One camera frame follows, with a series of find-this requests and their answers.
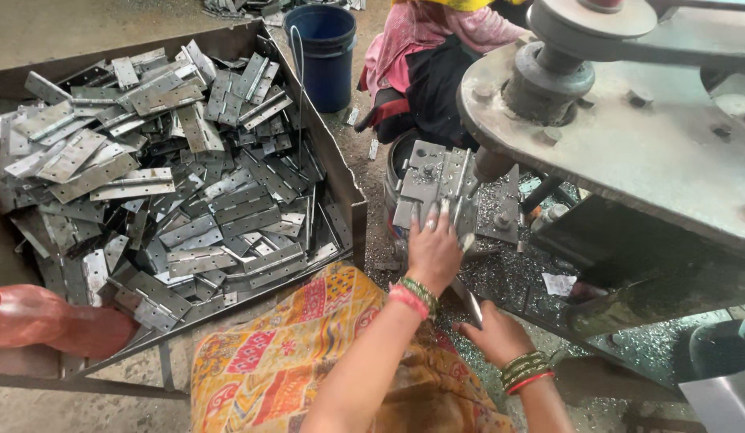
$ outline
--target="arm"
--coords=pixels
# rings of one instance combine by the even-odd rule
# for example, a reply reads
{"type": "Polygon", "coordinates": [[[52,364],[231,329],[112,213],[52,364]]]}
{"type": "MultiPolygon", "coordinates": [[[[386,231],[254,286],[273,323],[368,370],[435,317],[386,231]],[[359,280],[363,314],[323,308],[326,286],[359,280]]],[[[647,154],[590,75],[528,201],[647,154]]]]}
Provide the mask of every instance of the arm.
{"type": "MultiPolygon", "coordinates": [[[[497,368],[535,350],[525,329],[507,314],[498,311],[493,302],[482,302],[483,330],[470,324],[453,324],[470,339],[497,368]]],[[[519,390],[527,415],[530,433],[575,433],[565,403],[559,397],[553,378],[541,378],[519,390]]]]}
{"type": "Polygon", "coordinates": [[[444,6],[444,17],[450,30],[474,51],[487,53],[514,42],[528,31],[514,25],[489,6],[473,12],[456,11],[444,6]]]}
{"type": "MultiPolygon", "coordinates": [[[[407,277],[436,297],[458,272],[463,256],[450,226],[448,205],[441,213],[432,205],[426,220],[435,223],[437,216],[436,227],[428,228],[426,223],[423,231],[413,217],[407,271],[407,277]]],[[[408,305],[388,302],[321,383],[301,431],[366,431],[420,322],[418,312],[408,305]]]]}

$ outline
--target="concrete floor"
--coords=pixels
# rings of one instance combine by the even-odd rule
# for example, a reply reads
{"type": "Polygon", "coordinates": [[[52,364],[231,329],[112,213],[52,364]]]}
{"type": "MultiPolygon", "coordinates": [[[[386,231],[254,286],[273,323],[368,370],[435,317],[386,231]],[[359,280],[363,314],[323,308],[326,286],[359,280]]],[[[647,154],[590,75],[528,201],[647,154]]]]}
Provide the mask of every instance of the concrete floor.
{"type": "MultiPolygon", "coordinates": [[[[0,0],[0,69],[38,63],[103,49],[134,45],[188,32],[225,27],[232,22],[201,14],[201,0],[58,0],[31,2],[0,0]]],[[[383,27],[388,0],[367,0],[367,10],[352,12],[357,17],[358,45],[353,62],[353,77],[358,77],[364,52],[383,27]]],[[[286,37],[273,29],[285,52],[286,37]]],[[[369,97],[353,92],[351,104],[367,112],[369,97]]],[[[367,262],[390,261],[393,245],[386,236],[383,206],[387,147],[378,151],[376,161],[367,160],[371,132],[355,133],[342,125],[338,114],[324,115],[335,134],[345,160],[370,200],[367,218],[367,262]]],[[[378,283],[394,276],[386,271],[371,271],[378,283]]],[[[196,329],[171,342],[175,386],[188,390],[188,373],[195,344],[209,332],[250,320],[272,308],[277,297],[263,300],[245,313],[196,329]]],[[[569,344],[541,329],[524,324],[536,346],[550,354],[569,349],[569,344]]],[[[467,341],[456,342],[467,346],[467,341]]],[[[506,401],[497,392],[497,371],[481,358],[470,359],[493,393],[499,407],[521,420],[519,399],[506,401]]],[[[161,384],[157,349],[147,350],[107,368],[98,378],[126,380],[140,384],[161,384]]],[[[569,408],[579,431],[621,432],[620,423],[628,402],[590,399],[582,407],[569,408]]],[[[645,408],[657,411],[658,406],[645,408]]],[[[0,388],[0,433],[16,431],[75,432],[178,432],[189,431],[189,402],[140,399],[111,395],[92,395],[58,391],[0,388]]],[[[520,430],[526,431],[523,424],[520,430]]]]}

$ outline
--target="woman's right hand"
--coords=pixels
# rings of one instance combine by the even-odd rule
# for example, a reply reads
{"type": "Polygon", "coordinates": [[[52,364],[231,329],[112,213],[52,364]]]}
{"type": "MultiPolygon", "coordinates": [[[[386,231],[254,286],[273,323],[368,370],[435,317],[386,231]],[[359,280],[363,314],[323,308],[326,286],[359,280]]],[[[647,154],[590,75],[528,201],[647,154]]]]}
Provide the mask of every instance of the woman's right hand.
{"type": "Polygon", "coordinates": [[[452,328],[476,344],[497,368],[503,368],[515,358],[535,351],[530,336],[521,324],[498,311],[491,300],[482,302],[483,330],[465,322],[456,322],[452,328]]]}

